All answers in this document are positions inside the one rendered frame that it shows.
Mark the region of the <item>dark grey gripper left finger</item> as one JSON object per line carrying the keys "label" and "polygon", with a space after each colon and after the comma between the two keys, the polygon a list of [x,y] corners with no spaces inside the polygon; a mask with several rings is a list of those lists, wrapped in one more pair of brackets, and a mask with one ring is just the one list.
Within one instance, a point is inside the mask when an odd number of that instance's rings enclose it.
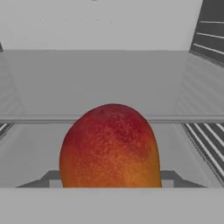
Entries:
{"label": "dark grey gripper left finger", "polygon": [[42,178],[21,185],[22,188],[61,188],[60,172],[48,171]]}

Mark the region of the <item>glass fridge shelf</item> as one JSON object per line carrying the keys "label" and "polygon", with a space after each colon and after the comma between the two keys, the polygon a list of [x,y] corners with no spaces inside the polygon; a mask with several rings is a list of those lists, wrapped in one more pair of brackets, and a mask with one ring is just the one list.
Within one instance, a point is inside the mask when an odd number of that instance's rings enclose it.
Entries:
{"label": "glass fridge shelf", "polygon": [[74,123],[103,104],[149,123],[223,123],[224,110],[186,103],[188,52],[4,50],[0,123]]}

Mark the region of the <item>grey fridge interior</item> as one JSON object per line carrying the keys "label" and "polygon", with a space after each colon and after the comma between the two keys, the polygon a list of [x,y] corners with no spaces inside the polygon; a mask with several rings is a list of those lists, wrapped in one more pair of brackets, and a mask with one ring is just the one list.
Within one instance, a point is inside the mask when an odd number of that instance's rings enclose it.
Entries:
{"label": "grey fridge interior", "polygon": [[[199,31],[189,33],[185,4],[186,0],[0,0],[0,52],[187,52],[186,103],[224,110],[224,13],[214,21],[202,20]],[[181,45],[185,35],[188,47]],[[21,187],[49,171],[60,171],[63,140],[75,122],[0,122],[0,189]],[[204,187],[224,187],[224,122],[148,123],[157,141],[160,174],[175,171]]]}

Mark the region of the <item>red orange mango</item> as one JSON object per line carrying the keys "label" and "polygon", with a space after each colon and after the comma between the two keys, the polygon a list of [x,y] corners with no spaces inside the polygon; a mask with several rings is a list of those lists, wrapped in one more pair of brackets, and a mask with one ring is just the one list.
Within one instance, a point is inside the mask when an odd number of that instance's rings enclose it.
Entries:
{"label": "red orange mango", "polygon": [[64,187],[160,187],[158,144],[146,119],[122,104],[88,111],[59,154]]}

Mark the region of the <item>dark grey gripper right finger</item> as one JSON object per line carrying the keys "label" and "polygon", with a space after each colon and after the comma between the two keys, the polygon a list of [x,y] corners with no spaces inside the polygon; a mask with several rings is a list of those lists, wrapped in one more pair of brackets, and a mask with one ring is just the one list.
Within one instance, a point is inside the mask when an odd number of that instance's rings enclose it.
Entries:
{"label": "dark grey gripper right finger", "polygon": [[161,181],[163,188],[204,188],[203,185],[181,178],[175,171],[161,171]]}

